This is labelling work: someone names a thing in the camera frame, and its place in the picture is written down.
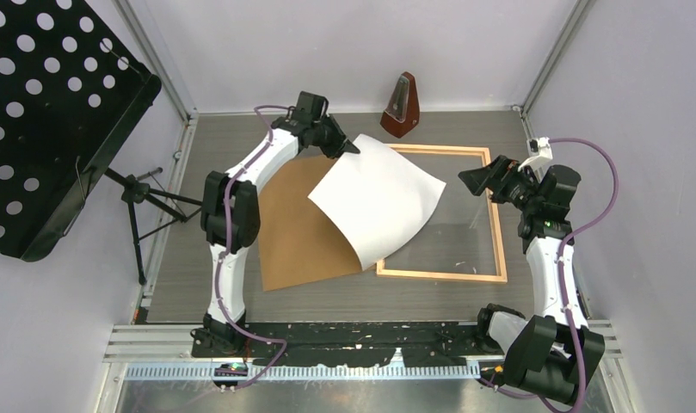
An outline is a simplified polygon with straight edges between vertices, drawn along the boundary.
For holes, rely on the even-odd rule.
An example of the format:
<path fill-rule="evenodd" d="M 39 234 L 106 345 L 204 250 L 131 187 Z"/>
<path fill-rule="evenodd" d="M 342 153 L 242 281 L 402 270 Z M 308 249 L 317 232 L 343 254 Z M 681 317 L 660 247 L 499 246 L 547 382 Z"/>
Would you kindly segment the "light wooden picture frame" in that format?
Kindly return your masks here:
<path fill-rule="evenodd" d="M 419 145 L 419 144 L 388 144 L 394 151 L 403 154 L 425 154 L 440 156 L 479 157 L 483 166 L 491 161 L 490 149 L 487 147 L 456 146 L 456 145 Z M 490 200 L 491 192 L 485 195 L 489 212 L 491 242 L 495 260 L 496 274 L 460 274 L 446 272 L 413 271 L 390 269 L 385 267 L 385 260 L 376 263 L 378 277 L 434 280 L 434 281 L 474 281 L 505 284 L 508 282 L 507 264 L 502 240 L 501 220 L 497 208 Z"/>

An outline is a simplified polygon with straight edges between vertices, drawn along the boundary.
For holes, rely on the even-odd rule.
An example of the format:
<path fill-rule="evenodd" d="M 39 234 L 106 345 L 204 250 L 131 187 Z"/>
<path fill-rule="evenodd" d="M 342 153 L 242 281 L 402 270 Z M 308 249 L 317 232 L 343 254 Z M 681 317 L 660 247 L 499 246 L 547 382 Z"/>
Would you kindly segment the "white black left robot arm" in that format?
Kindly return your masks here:
<path fill-rule="evenodd" d="M 225 172 L 211 172 L 204 184 L 200 227 L 212 255 L 212 295 L 201 327 L 192 330 L 195 358 L 243 354 L 256 335 L 245 327 L 245 268 L 261 228 L 259 194 L 287 162 L 317 147 L 327 158 L 359 153 L 335 117 L 326 97 L 299 93 L 284 115 L 267 120 L 266 134 L 242 161 Z"/>

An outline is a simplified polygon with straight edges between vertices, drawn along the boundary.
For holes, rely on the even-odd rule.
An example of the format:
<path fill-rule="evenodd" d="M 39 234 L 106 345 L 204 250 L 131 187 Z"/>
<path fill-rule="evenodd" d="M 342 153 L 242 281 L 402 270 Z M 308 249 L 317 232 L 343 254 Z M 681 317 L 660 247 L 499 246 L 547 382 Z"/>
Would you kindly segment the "landscape photo print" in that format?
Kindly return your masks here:
<path fill-rule="evenodd" d="M 341 155 L 308 199 L 347 239 L 366 270 L 427 224 L 446 183 L 373 137 L 361 134 L 354 145 L 360 152 Z"/>

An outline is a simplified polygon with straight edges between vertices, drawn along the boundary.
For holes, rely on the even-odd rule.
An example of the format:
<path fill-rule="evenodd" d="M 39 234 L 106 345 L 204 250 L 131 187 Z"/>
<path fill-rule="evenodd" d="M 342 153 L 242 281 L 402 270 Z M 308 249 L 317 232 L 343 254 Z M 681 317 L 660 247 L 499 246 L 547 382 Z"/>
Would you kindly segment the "brown cardboard backing board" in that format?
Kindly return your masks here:
<path fill-rule="evenodd" d="M 308 198 L 335 163 L 326 157 L 293 159 L 259 193 L 264 292 L 362 271 L 348 240 Z"/>

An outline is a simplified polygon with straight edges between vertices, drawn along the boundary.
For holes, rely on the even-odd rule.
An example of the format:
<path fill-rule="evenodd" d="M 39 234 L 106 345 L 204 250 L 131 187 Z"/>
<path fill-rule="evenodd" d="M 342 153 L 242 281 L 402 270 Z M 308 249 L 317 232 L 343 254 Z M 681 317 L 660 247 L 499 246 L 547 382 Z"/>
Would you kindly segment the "clear acrylic sheet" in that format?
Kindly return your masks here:
<path fill-rule="evenodd" d="M 492 219 L 486 196 L 475 196 L 459 179 L 484 166 L 480 156 L 404 155 L 446 186 L 427 224 L 400 250 L 385 258 L 388 270 L 496 276 Z"/>

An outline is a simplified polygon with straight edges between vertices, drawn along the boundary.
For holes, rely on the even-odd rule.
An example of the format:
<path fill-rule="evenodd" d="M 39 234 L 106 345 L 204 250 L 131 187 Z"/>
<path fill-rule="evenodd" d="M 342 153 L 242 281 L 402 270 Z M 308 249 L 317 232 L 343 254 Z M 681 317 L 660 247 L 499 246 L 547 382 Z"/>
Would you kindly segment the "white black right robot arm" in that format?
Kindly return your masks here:
<path fill-rule="evenodd" d="M 476 346 L 503 352 L 498 385 L 510 385 L 545 401 L 572 406 L 588 385 L 605 352 L 602 335 L 588 327 L 572 273 L 572 225 L 566 219 L 582 178 L 552 165 L 538 179 L 527 166 L 499 156 L 461 171 L 458 178 L 476 195 L 520 211 L 518 235 L 533 278 L 534 314 L 488 304 L 477 315 Z"/>

